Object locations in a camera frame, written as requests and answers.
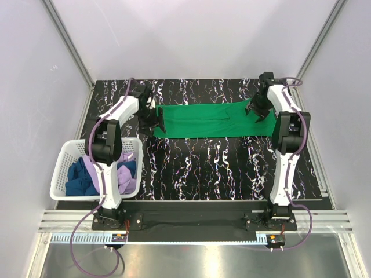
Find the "green t shirt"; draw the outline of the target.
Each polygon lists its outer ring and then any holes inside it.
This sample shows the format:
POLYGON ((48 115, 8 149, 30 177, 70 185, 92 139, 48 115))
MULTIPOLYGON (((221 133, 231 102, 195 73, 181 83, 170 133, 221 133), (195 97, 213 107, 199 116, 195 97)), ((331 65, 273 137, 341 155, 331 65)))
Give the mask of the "green t shirt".
POLYGON ((157 138, 222 138, 272 136, 276 118, 270 112, 261 122, 250 112, 249 99, 222 104, 162 105, 165 131, 157 127, 157 138))

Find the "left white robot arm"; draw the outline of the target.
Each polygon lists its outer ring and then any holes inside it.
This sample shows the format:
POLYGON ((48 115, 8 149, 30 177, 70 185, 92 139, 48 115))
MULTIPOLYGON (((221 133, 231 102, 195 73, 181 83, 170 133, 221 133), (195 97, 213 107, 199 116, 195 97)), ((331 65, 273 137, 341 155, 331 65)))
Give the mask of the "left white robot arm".
POLYGON ((154 93, 149 86, 128 81, 126 93, 106 113, 100 115, 85 140, 85 153, 97 174, 100 201, 92 210, 95 224, 106 224, 112 229, 129 226, 120 208, 122 196, 118 188, 117 164, 122 153, 121 127, 135 115, 140 132, 153 136, 155 128, 165 132, 163 109, 157 108, 154 93))

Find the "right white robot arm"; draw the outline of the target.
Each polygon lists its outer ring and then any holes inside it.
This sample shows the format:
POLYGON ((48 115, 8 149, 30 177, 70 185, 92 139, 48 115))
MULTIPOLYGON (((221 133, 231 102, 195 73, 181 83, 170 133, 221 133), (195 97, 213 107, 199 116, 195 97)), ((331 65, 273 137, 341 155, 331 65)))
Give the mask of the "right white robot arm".
POLYGON ((267 229, 282 230, 295 223, 292 213, 296 207, 292 200, 294 172, 307 143, 311 120, 310 113, 302 111, 289 93, 291 86, 299 85, 298 79, 289 83, 284 78, 275 78, 273 72, 263 72, 259 76, 257 93, 245 107, 245 114, 257 115, 258 123, 266 120, 271 111, 277 113, 271 136, 276 154, 274 183, 263 215, 257 221, 267 229))

